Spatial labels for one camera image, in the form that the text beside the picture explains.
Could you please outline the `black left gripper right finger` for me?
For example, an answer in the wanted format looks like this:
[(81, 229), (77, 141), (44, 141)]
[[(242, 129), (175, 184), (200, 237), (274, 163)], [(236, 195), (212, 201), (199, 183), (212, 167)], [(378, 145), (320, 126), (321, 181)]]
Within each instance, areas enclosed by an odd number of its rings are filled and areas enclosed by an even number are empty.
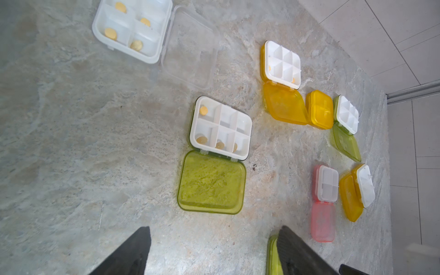
[(338, 275), (333, 267), (285, 225), (278, 234), (277, 251), (284, 275)]

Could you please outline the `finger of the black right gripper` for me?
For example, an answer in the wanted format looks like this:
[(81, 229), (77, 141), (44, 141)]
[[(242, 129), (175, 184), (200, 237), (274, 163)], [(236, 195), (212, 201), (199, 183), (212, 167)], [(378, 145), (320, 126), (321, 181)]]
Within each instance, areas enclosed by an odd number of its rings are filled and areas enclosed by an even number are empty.
[(357, 270), (357, 269), (350, 267), (348, 265), (345, 265), (345, 264), (340, 265), (339, 274), (340, 275), (368, 275), (365, 272), (362, 272), (360, 270)]

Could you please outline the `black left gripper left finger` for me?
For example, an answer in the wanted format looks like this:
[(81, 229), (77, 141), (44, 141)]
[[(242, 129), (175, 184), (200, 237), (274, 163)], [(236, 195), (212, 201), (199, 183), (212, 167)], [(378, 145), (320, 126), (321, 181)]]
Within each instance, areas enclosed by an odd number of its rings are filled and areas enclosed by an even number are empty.
[(143, 275), (150, 248), (150, 227), (140, 227), (90, 275)]

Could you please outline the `small yellow pillbox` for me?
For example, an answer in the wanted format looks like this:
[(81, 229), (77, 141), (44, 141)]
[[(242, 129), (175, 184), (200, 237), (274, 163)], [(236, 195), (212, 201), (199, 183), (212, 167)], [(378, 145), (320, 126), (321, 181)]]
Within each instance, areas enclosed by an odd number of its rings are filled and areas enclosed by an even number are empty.
[(325, 93), (315, 90), (306, 96), (306, 108), (309, 114), (309, 124), (318, 129), (333, 127), (333, 101)]

